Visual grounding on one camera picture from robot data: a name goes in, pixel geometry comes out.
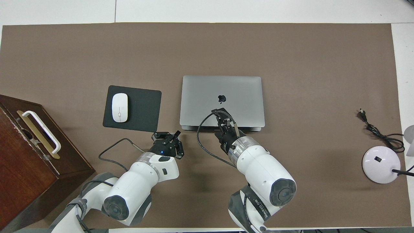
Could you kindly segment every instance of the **brown wooden cabinet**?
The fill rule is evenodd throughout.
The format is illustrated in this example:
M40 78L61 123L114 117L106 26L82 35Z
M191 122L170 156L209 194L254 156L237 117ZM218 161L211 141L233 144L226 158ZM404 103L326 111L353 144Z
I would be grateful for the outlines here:
M35 112L59 141L56 154L50 152L53 139L34 117L22 117L26 111ZM41 220L94 171L40 104L0 95L2 232Z

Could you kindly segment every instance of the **brown table mat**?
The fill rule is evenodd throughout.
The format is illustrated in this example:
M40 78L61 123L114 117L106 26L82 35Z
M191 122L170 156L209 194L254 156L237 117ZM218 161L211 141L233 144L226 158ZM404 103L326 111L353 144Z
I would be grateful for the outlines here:
M151 133L102 126L109 85L162 91L158 130L175 132L183 75L260 76L266 127L248 135L298 186L268 227L411 225L406 177L380 185L361 166L365 151L383 143L357 109L381 132L401 133L389 24L72 24L4 26L2 33L0 93L42 104L98 173L122 174L97 158L118 139L152 145ZM181 140L180 177L154 187L136 227L236 227L227 203L244 177L206 154L195 132ZM201 140L226 157L212 133ZM125 143L106 156L129 166L139 154ZM85 222L124 227L98 211Z

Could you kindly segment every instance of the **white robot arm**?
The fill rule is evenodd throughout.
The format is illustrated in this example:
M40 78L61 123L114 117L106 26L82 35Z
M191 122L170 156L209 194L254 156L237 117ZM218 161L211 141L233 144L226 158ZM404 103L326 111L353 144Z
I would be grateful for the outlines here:
M296 183L287 170L253 138L230 125L232 118L224 109L212 111L220 132L215 135L221 149L246 177L248 185L234 193L229 201L233 221L249 233L266 231L263 225L292 200Z
M179 134L179 131L175 134L154 133L150 150L143 153L120 178L106 172L89 181L81 194L51 224L49 232L82 233L81 225L89 231L82 219L90 209L98 209L127 226L140 223L151 206L151 188L158 182L179 176L174 159L184 156Z

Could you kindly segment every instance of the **silver laptop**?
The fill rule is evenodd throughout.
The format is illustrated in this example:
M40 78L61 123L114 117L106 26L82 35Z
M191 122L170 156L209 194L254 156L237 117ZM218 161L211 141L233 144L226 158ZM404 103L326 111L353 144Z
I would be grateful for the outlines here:
M262 79L245 76L183 77L180 125L184 130L197 130L213 109L225 108L242 130L260 131L265 126ZM203 129L215 129L211 116Z

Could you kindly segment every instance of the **power cord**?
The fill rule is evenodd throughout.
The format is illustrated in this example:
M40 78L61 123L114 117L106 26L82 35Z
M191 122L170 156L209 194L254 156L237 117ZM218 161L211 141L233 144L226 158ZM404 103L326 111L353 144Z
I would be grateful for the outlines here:
M408 169L406 172L411 171L411 169L413 169L413 168L414 168L414 165L412 167L410 167L410 169Z
M366 123L366 129L368 131L370 131L371 133L373 133L375 136L379 137L381 140L383 140L385 142L385 144L391 149L393 150L395 153L402 153L404 152L405 148L404 148L404 143L402 142L402 140L396 139L396 138L391 138L390 136L393 135L399 135L399 136L404 136L404 134L400 134L400 133L392 133L392 134L388 134L388 135L383 135L380 133L380 131L378 130L377 127L373 126L372 124L368 123L368 120L366 119L366 115L365 115L365 111L362 109L359 109L359 113L358 113L362 120Z
M114 160L110 160L110 159L105 159L105 158L101 158L101 156L106 152L106 151L108 151L109 149L111 149L112 147L114 147L116 144L118 144L118 143L120 143L120 142L122 142L123 140L128 140L131 144L132 144L132 146L133 147L135 147L135 148L137 148L139 151L141 151L142 153L145 153L145 151L143 150L143 149L141 149L141 148L139 148L139 146L137 146L137 145L135 145L129 138L123 138L123 139L121 139L121 140L119 140L119 141L117 141L117 142L115 142L115 144L113 144L112 146L110 146L110 147L108 147L106 150L104 150L104 151L102 151L102 153L100 153L99 154L99 156L98 156L98 158L100 159L100 160L103 160L103 161L107 161L107 162L111 162L111 163L115 163L115 164L118 164L119 166L121 166L125 171L128 171L128 169L124 166L124 165L122 165L122 164L120 164L120 163L118 163L118 162L116 162L116 161L114 161Z
M243 201L243 206L244 206L244 215L246 216L248 223L250 223L250 224L251 224L250 219L249 219L249 215L247 214L246 202L247 202L247 196L246 196L246 195L244 195L244 201Z
M363 228L361 228L361 230L365 231L366 233L372 233L372 232L367 231L367 230L365 230L365 229L363 229Z
M78 219L79 224L84 228L83 231L86 231L87 233L92 233L91 230L85 225L85 223L80 218L79 214L76 214L76 218Z
M230 117L230 119L232 120L233 118L228 114L228 113L226 113L226 112L223 112L223 111L220 111L220 112L222 112L222 113L225 113L228 117ZM198 144L201 146L201 148L205 151L205 152L207 152L209 155L211 155L211 156L213 156L214 158L216 158L216 159L218 159L218 160L220 160L220 161L222 161L222 162L224 162L224 163L226 163L226 164L228 164L228 165L230 165L230 166L232 166L232 167L236 167L236 166L234 166L233 164L231 164L231 163L229 163L229 162L227 162L227 161L225 161L224 159L222 159L222 158L220 158L220 157L218 157L218 156L216 156L216 155L214 155L213 153L211 153L210 151L208 151L202 144L201 144L201 142L200 142L200 138L199 138L199 133L200 133L200 128L201 128L201 126L203 125L203 123L209 118L209 117L211 117L214 113L216 113L216 112L212 112L212 113L210 113L206 118L204 118L204 120L200 123L200 125L198 126L198 129L197 129L197 142L198 142Z

